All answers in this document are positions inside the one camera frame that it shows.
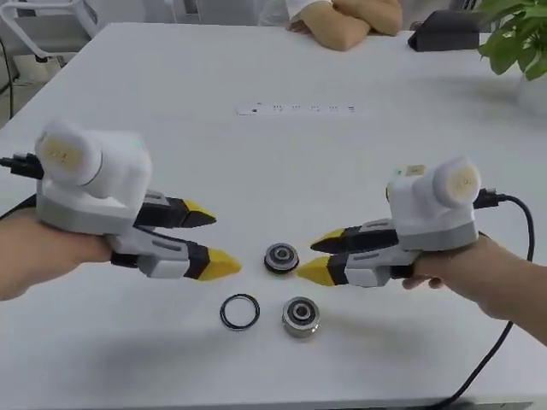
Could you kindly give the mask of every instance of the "floor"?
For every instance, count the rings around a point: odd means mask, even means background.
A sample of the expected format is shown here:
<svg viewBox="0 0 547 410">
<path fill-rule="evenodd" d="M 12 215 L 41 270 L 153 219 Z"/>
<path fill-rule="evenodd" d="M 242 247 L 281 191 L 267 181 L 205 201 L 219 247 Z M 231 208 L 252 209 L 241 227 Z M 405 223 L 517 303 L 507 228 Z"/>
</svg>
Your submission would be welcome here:
<svg viewBox="0 0 547 410">
<path fill-rule="evenodd" d="M 44 85 L 16 85 L 14 87 L 14 107 L 15 112 L 20 110 L 29 102 L 43 87 Z M 0 128 L 3 127 L 9 121 L 9 93 L 6 91 L 0 96 Z M 527 410 L 547 410 L 547 401 L 536 403 L 534 406 L 529 407 Z"/>
</svg>

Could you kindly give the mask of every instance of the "white tabletop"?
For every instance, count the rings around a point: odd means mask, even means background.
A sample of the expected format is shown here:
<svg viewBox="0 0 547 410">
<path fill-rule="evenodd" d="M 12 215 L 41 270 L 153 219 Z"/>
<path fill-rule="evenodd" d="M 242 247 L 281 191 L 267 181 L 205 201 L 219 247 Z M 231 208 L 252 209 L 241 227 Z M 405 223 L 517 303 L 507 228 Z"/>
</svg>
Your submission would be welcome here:
<svg viewBox="0 0 547 410">
<path fill-rule="evenodd" d="M 0 407 L 352 407 L 451 395 L 504 323 L 447 290 L 323 288 L 279 280 L 262 265 L 272 243 L 291 243 L 308 261 L 321 234 L 389 216 L 384 189 L 395 167 L 461 153 L 485 186 L 530 205 L 537 261 L 547 262 L 547 124 L 515 106 L 520 75 L 496 77 L 473 51 L 414 53 L 406 37 L 369 38 L 348 53 L 264 27 L 124 24 L 94 39 L 3 128 L 0 152 L 31 150 L 55 115 L 140 132 L 155 166 L 151 187 L 219 219 L 172 233 L 222 248 L 244 267 L 204 284 L 83 266 L 2 303 Z M 256 102 L 355 104 L 363 115 L 236 115 Z M 6 209 L 33 189 L 7 172 L 0 183 Z M 516 208 L 480 212 L 478 221 L 525 254 Z M 240 292 L 258 299 L 262 316 L 234 333 L 219 307 Z M 293 296 L 321 309 L 320 331 L 302 343 L 280 322 Z M 466 397 L 547 396 L 546 368 L 547 348 L 515 330 Z"/>
</svg>

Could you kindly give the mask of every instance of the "ball bearing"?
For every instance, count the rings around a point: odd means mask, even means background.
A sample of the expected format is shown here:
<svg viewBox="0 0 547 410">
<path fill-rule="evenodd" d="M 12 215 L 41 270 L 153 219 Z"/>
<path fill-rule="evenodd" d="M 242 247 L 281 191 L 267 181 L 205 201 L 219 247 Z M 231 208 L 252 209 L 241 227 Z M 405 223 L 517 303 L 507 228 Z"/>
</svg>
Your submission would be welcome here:
<svg viewBox="0 0 547 410">
<path fill-rule="evenodd" d="M 291 272 L 298 266 L 298 253 L 288 243 L 276 243 L 266 250 L 264 265 L 279 275 Z"/>
<path fill-rule="evenodd" d="M 293 337 L 313 335 L 319 328 L 319 308 L 307 297 L 295 297 L 283 306 L 282 323 Z"/>
</svg>

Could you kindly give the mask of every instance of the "black rubber o-ring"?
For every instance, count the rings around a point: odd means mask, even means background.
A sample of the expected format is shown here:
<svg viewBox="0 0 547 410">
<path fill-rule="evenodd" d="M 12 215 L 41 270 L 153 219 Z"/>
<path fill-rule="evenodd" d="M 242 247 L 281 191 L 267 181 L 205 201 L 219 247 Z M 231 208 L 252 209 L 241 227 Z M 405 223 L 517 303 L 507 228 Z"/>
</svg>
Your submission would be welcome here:
<svg viewBox="0 0 547 410">
<path fill-rule="evenodd" d="M 255 307 L 255 317 L 247 325 L 235 325 L 226 317 L 226 306 L 228 305 L 228 303 L 230 303 L 231 301 L 235 301 L 236 299 L 245 299 L 246 301 L 251 302 L 253 306 Z M 246 331 L 257 322 L 258 318 L 260 318 L 260 305 L 258 304 L 258 300 L 251 295 L 247 295 L 246 293 L 238 293 L 237 295 L 232 295 L 228 297 L 222 303 L 221 320 L 224 326 L 227 327 L 228 329 L 231 329 L 233 331 Z"/>
</svg>

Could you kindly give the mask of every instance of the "human hand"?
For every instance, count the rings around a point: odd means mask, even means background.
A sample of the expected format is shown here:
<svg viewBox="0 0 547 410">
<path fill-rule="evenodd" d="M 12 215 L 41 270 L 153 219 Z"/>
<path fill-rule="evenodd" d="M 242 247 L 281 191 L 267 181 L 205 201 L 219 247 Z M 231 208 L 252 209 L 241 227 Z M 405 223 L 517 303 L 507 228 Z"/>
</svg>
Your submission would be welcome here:
<svg viewBox="0 0 547 410">
<path fill-rule="evenodd" d="M 415 275 L 403 282 L 413 289 L 425 282 L 438 289 L 447 286 L 476 302 L 489 316 L 509 319 L 511 304 L 526 288 L 532 264 L 510 253 L 490 238 L 450 252 L 424 254 L 415 264 Z"/>
<path fill-rule="evenodd" d="M 294 21 L 287 27 L 287 30 L 289 30 L 290 32 L 300 32 L 301 34 L 311 33 L 309 27 L 306 26 L 306 23 L 304 23 L 302 20 Z"/>
<path fill-rule="evenodd" d="M 39 222 L 34 209 L 0 221 L 0 301 L 59 278 L 85 262 L 106 262 L 111 249 L 103 237 L 60 231 Z"/>
</svg>

